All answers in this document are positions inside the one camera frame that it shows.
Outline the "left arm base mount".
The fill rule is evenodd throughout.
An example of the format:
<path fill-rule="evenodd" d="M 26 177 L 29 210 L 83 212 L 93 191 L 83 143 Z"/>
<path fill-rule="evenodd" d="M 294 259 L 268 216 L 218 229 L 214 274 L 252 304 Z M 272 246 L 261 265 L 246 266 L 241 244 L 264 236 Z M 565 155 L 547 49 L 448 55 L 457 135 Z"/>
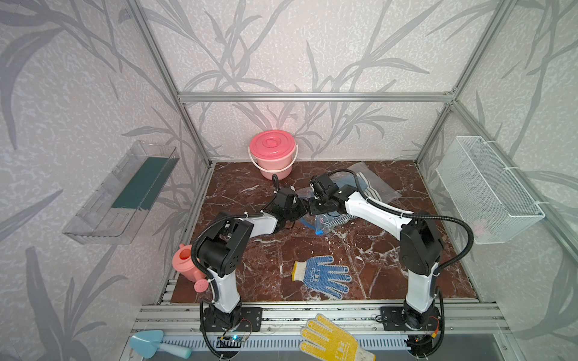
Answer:
<path fill-rule="evenodd" d="M 263 308 L 240 306 L 230 314 L 224 313 L 214 305 L 203 310 L 203 329 L 206 332 L 224 332 L 235 330 L 259 332 L 263 321 Z"/>

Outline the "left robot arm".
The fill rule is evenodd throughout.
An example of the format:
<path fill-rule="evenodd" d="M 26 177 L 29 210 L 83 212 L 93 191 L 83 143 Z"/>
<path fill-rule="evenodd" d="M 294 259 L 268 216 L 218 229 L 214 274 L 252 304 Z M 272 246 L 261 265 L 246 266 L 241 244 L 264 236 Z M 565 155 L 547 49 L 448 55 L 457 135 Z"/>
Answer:
<path fill-rule="evenodd" d="M 231 317 L 242 307 L 236 286 L 236 268 L 248 241 L 283 230 L 307 214 L 308 206 L 291 187 L 282 187 L 277 175 L 271 200 L 257 213 L 221 212 L 198 234 L 191 257 L 194 265 L 207 276 L 212 288 L 211 308 L 218 315 Z"/>

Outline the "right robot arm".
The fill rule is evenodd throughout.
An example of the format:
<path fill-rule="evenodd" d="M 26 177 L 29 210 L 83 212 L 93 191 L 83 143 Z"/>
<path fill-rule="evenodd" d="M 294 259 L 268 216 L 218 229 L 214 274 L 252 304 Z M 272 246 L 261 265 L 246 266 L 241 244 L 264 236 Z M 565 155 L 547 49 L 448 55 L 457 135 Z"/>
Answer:
<path fill-rule="evenodd" d="M 463 220 L 450 216 L 418 213 L 402 210 L 371 197 L 362 189 L 358 174 L 344 169 L 355 182 L 340 186 L 332 179 L 332 172 L 313 177 L 310 186 L 313 197 L 309 210 L 313 215 L 339 212 L 361 218 L 400 242 L 400 264 L 408 271 L 408 290 L 403 304 L 402 320 L 410 329 L 419 330 L 434 315 L 436 281 L 441 271 L 469 254 L 474 246 L 474 232 Z M 438 232 L 437 221 L 459 225 L 467 234 L 464 249 L 455 257 L 441 261 L 443 241 Z"/>

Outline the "clear vacuum storage bag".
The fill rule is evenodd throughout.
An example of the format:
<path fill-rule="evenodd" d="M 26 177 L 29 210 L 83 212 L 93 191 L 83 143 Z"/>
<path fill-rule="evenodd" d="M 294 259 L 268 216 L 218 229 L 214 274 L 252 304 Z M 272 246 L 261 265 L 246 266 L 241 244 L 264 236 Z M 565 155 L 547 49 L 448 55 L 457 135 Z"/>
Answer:
<path fill-rule="evenodd" d="M 356 173 L 361 185 L 362 191 L 377 201 L 390 203 L 401 197 L 399 192 L 391 188 L 375 172 L 371 171 L 365 162 L 357 162 L 349 166 L 349 170 Z M 353 175 L 348 172 L 335 172 L 330 175 L 330 179 L 339 187 L 346 185 L 356 187 Z M 317 236 L 328 234 L 335 227 L 347 224 L 349 221 L 356 219 L 355 216 L 332 212 L 322 215 L 306 214 L 300 218 L 300 222 L 307 228 L 315 231 Z"/>

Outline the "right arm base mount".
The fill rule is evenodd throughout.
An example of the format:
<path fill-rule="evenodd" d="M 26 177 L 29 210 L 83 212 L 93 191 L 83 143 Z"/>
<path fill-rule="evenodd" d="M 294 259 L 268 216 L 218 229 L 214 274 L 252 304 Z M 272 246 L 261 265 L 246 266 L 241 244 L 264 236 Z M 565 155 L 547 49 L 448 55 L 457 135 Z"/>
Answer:
<path fill-rule="evenodd" d="M 385 331 L 433 332 L 440 329 L 441 312 L 432 306 L 421 314 L 404 306 L 385 306 L 379 309 L 375 321 L 382 324 Z"/>

